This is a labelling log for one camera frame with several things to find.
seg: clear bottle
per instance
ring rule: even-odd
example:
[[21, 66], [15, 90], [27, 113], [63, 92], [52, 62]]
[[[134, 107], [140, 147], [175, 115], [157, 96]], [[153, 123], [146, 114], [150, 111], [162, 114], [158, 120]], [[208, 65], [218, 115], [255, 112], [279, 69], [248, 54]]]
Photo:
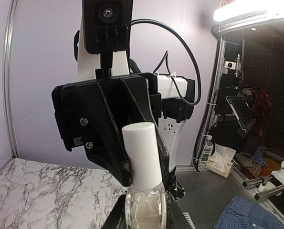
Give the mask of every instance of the clear bottle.
[[165, 229], [166, 193], [163, 183], [147, 190], [129, 187], [125, 214], [128, 229]]
[[130, 124], [122, 129], [133, 171], [125, 203], [127, 229], [165, 229], [167, 206], [155, 125]]
[[204, 146], [203, 151], [202, 151], [202, 153], [201, 153], [201, 158], [200, 158], [200, 162], [199, 162], [199, 167], [205, 167], [205, 165], [206, 165], [207, 162], [208, 162], [209, 157], [210, 157], [211, 154], [212, 154], [214, 145], [213, 145], [213, 143], [211, 142], [211, 140], [212, 140], [212, 136], [211, 136], [211, 135], [207, 135], [207, 139], [206, 139], [206, 142], [205, 142], [205, 146]]

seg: camera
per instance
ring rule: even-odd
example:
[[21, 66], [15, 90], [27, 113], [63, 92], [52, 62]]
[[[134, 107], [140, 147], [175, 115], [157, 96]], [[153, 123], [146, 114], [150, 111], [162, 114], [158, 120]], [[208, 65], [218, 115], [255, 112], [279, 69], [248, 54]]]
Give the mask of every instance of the camera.
[[129, 49], [133, 0], [83, 0], [84, 46], [90, 54]]
[[224, 67], [230, 70], [235, 70], [236, 69], [236, 62], [231, 62], [231, 61], [225, 61]]

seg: bottle cap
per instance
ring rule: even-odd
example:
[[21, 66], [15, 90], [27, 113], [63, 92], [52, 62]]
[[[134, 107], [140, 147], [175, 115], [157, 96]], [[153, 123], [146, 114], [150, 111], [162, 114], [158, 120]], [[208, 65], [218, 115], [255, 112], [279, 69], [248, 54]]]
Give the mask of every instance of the bottle cap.
[[132, 185], [145, 190], [162, 182], [155, 125], [135, 123], [122, 128], [125, 150], [133, 169]]

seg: white marble surface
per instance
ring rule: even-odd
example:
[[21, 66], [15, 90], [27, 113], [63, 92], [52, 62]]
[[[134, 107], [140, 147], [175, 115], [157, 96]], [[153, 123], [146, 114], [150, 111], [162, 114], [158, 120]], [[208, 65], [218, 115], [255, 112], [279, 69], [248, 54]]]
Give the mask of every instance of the white marble surface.
[[99, 229], [123, 193], [106, 170], [13, 159], [0, 172], [0, 229]]

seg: blue checkered shirt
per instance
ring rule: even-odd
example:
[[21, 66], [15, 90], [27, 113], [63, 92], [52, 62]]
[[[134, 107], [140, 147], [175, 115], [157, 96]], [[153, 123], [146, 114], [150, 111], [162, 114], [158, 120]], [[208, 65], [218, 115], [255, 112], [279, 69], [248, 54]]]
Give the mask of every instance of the blue checkered shirt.
[[214, 229], [284, 229], [284, 224], [259, 204], [234, 197]]

